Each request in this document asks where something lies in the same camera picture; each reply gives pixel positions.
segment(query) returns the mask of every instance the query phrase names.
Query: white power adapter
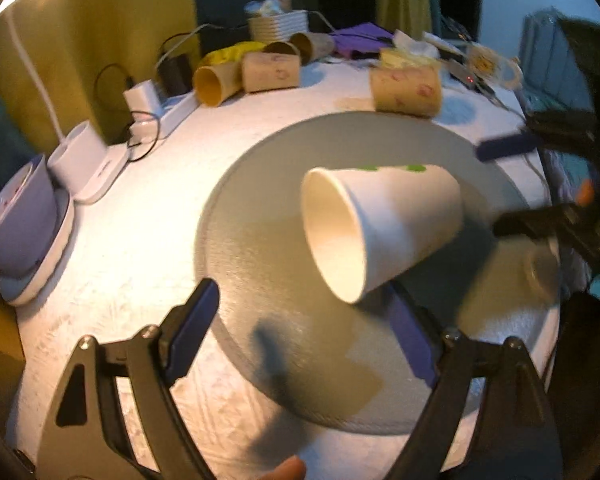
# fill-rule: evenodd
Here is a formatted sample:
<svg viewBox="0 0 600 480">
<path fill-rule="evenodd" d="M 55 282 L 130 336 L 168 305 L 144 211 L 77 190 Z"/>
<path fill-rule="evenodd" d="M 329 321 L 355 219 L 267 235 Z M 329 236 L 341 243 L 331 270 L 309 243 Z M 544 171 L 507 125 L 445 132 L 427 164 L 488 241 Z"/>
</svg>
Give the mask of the white power adapter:
<svg viewBox="0 0 600 480">
<path fill-rule="evenodd" d="M 155 90 L 153 81 L 142 81 L 133 88 L 126 90 L 123 94 L 134 120 L 147 121 L 153 118 L 151 115 L 140 112 L 149 112 L 158 117 L 164 115 L 164 108 L 160 104 L 160 98 L 158 97 L 158 92 Z"/>
</svg>

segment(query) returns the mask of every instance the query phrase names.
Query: gray mat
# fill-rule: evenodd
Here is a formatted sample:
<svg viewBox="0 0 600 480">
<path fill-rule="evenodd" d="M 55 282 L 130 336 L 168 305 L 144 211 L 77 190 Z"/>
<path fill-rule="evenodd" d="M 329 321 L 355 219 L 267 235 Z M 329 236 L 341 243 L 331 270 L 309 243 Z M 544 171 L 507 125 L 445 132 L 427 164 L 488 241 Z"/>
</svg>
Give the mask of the gray mat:
<svg viewBox="0 0 600 480">
<path fill-rule="evenodd" d="M 458 237 L 401 277 L 443 324 L 532 348 L 547 306 L 526 285 L 526 238 L 497 242 L 488 224 L 526 207 L 496 165 L 427 121 L 349 112 L 295 124 L 249 150 L 218 183 L 196 238 L 196 278 L 221 290 L 214 334 L 240 373 L 296 415 L 340 430 L 407 434 L 430 390 L 415 378 L 384 318 L 382 290 L 358 306 L 330 293 L 302 232 L 299 187 L 315 167 L 438 164 L 462 187 Z M 477 407 L 473 384 L 468 410 Z"/>
</svg>

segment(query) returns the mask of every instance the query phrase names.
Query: white paper cup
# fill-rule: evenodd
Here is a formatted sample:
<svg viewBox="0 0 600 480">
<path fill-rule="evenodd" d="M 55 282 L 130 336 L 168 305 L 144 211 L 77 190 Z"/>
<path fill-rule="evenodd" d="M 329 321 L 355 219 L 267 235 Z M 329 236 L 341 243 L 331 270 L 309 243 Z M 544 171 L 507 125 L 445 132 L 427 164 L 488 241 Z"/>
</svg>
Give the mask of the white paper cup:
<svg viewBox="0 0 600 480">
<path fill-rule="evenodd" d="M 346 303 L 400 275 L 462 227 L 460 185 L 439 166 L 315 168 L 302 180 L 304 234 Z"/>
</svg>

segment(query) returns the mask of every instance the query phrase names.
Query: white tablecloth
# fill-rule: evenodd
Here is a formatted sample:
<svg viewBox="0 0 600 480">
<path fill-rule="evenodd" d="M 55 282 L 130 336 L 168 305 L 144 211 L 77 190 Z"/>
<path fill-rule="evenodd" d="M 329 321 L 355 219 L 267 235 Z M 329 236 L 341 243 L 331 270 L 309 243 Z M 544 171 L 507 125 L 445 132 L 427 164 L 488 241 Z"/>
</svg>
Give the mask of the white tablecloth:
<svg viewBox="0 0 600 480">
<path fill-rule="evenodd" d="M 367 78 L 365 70 L 349 65 L 313 64 L 302 69 L 302 88 L 200 107 L 154 153 L 129 165 L 99 202 L 77 207 L 72 240 L 51 282 L 37 300 L 18 309 L 27 364 L 13 409 L 14 446 L 35 459 L 46 410 L 80 336 L 91 333 L 100 342 L 128 338 L 146 324 L 160 323 L 187 299 L 196 285 L 198 219 L 229 166 L 285 126 L 370 109 Z M 513 94 L 499 95 L 518 108 Z M 436 121 L 475 142 L 513 131 L 520 118 L 478 94 L 445 89 Z M 538 157 L 532 160 L 539 168 Z M 521 158 L 502 167 L 531 205 L 543 202 L 543 187 Z M 545 347 L 556 326 L 557 316 L 542 336 Z M 128 381 L 120 380 L 120 390 L 138 459 L 152 466 Z M 405 441 L 327 430 L 281 413 L 239 375 L 211 334 L 172 392 L 195 442 L 222 478 L 251 478 L 298 452 L 312 479 L 382 478 Z M 467 435 L 459 437 L 467 441 Z"/>
</svg>

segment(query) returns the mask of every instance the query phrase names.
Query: white saucer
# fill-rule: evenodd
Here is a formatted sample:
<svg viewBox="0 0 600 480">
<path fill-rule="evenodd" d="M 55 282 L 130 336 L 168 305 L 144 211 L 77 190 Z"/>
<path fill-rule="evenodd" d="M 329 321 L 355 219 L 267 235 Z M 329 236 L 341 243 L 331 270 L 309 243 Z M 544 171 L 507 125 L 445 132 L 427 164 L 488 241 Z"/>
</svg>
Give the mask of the white saucer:
<svg viewBox="0 0 600 480">
<path fill-rule="evenodd" d="M 62 252 L 74 230 L 75 206 L 65 189 L 54 191 L 58 203 L 58 219 L 51 247 L 42 261 L 29 274 L 22 278 L 0 276 L 0 293 L 4 301 L 13 306 L 21 306 L 33 300 L 56 270 Z"/>
</svg>

